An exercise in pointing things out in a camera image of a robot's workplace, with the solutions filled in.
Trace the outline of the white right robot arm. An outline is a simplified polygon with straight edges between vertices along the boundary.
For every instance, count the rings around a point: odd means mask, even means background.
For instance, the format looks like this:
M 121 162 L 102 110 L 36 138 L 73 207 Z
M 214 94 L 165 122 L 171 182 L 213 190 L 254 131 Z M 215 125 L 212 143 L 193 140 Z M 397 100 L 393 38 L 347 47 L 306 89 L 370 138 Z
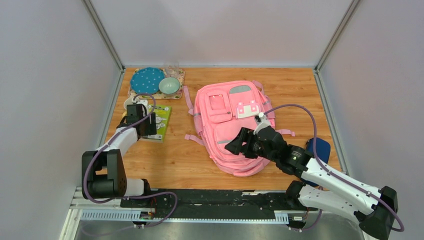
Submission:
M 394 189 L 373 187 L 335 170 L 304 148 L 288 144 L 270 126 L 261 130 L 243 127 L 225 149 L 249 159 L 265 158 L 283 173 L 303 179 L 294 180 L 286 190 L 285 203 L 290 209 L 304 206 L 331 212 L 357 223 L 378 240 L 387 240 L 394 230 L 398 211 Z

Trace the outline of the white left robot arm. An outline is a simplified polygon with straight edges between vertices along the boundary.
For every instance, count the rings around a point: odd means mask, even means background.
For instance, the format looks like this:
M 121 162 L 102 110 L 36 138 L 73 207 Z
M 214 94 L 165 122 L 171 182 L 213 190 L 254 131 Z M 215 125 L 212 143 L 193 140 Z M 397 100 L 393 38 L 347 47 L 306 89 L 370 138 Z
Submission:
M 142 137 L 155 132 L 156 117 L 142 103 L 130 104 L 115 133 L 101 147 L 86 151 L 81 158 L 82 195 L 94 203 L 133 197 L 138 206 L 148 207 L 153 194 L 146 179 L 126 176 L 123 156 Z

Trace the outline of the pink backpack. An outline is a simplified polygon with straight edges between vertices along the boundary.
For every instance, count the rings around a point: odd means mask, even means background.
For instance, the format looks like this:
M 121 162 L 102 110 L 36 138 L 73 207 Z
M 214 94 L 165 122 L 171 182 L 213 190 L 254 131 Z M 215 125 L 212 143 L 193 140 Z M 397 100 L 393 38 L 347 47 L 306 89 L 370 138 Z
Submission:
M 257 114 L 272 109 L 260 82 L 237 80 L 206 85 L 197 91 L 194 101 L 186 85 L 182 90 L 196 131 L 196 135 L 187 134 L 184 138 L 205 146 L 221 171 L 235 177 L 248 177 L 270 163 L 263 157 L 246 158 L 225 149 L 241 128 L 256 128 Z

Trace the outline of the green comic book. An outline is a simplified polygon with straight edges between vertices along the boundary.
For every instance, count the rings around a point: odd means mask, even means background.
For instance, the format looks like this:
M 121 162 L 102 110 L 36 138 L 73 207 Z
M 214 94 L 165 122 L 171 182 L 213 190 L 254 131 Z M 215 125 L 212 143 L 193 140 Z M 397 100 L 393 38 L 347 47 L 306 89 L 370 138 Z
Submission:
M 141 140 L 163 143 L 171 118 L 172 107 L 169 105 L 157 104 L 153 113 L 155 117 L 156 134 L 143 136 Z

